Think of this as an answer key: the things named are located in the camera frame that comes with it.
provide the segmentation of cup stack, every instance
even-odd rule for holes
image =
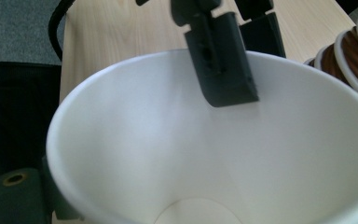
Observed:
[[[338,78],[358,92],[358,21],[342,32],[336,42],[317,53],[306,64]]]

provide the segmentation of gray carpet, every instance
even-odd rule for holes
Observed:
[[[60,0],[0,0],[0,62],[60,64],[48,20]],[[58,29],[63,40],[62,21]]]

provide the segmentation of dark fabric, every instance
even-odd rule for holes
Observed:
[[[0,175],[41,168],[60,80],[58,65],[0,63]]]

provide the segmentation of cup bottom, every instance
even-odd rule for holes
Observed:
[[[241,224],[225,206],[203,198],[184,199],[172,203],[155,224]]]

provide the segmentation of wooden table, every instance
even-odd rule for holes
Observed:
[[[237,11],[224,0],[215,15]],[[287,58],[304,62],[335,41],[353,22],[335,0],[275,0]],[[66,16],[61,98],[93,73],[131,57],[186,48],[169,0],[77,0]]]

